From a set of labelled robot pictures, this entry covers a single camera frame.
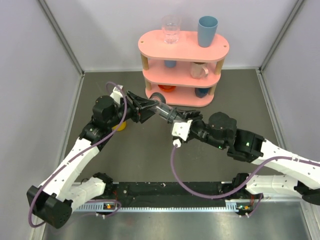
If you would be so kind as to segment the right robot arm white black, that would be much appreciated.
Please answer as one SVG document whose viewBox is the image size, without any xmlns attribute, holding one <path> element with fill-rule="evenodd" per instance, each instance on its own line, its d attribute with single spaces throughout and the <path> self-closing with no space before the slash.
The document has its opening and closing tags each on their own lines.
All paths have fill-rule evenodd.
<svg viewBox="0 0 320 240">
<path fill-rule="evenodd" d="M 219 195 L 207 195 L 188 188 L 180 179 L 177 182 L 189 193 L 205 199 L 222 199 L 235 194 L 262 196 L 267 193 L 292 195 L 313 204 L 320 204 L 320 163 L 289 152 L 266 138 L 248 130 L 237 128 L 237 121 L 223 112 L 212 114 L 208 122 L 202 120 L 198 110 L 182 111 L 176 108 L 169 112 L 168 123 L 172 124 L 173 159 L 176 149 L 192 139 L 227 149 L 234 160 L 257 166 L 251 174 L 236 182 L 233 189 Z"/>
</svg>

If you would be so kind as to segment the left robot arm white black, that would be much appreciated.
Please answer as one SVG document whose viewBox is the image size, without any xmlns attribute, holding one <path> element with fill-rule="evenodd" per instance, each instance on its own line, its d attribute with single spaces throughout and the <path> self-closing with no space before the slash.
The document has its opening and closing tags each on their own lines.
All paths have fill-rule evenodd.
<svg viewBox="0 0 320 240">
<path fill-rule="evenodd" d="M 73 183 L 123 122 L 131 119 L 144 123 L 154 115 L 156 106 L 166 101 L 160 93 L 152 94 L 149 99 L 130 91 L 118 100 L 114 97 L 113 93 L 96 99 L 91 120 L 82 129 L 69 154 L 50 177 L 38 187 L 33 185 L 28 189 L 28 223 L 32 228 L 40 227 L 40 224 L 33 224 L 33 216 L 59 229 L 81 205 L 98 196 L 109 198 L 114 187 L 111 179 L 102 173 L 81 186 L 74 187 Z"/>
</svg>

